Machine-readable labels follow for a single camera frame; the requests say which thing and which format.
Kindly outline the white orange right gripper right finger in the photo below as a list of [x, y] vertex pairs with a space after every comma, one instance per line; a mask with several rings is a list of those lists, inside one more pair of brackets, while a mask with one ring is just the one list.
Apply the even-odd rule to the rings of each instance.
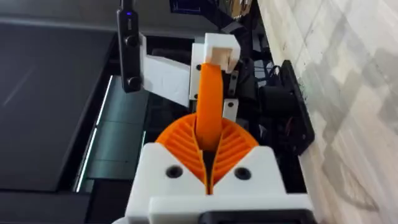
[[222, 120], [208, 184], [212, 195], [285, 195], [272, 148], [261, 146], [240, 125]]

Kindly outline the white orange right gripper left finger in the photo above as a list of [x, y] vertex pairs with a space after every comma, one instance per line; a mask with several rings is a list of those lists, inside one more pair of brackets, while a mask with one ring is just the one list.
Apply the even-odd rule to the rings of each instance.
[[207, 174], [195, 136], [195, 114], [144, 145], [127, 203], [128, 223], [198, 223]]

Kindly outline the finger of the bare white left gripper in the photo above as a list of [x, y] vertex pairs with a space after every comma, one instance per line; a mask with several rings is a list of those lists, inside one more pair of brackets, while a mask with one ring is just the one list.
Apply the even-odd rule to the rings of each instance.
[[225, 99], [223, 104], [223, 117], [235, 122], [238, 114], [238, 99]]

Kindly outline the finger of the white orange left gripper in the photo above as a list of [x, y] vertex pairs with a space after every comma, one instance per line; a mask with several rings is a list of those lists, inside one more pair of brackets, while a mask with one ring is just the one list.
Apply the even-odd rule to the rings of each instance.
[[232, 73], [241, 47], [232, 34], [205, 34], [198, 84], [195, 135], [200, 149], [215, 151], [221, 137], [223, 114], [222, 72]]

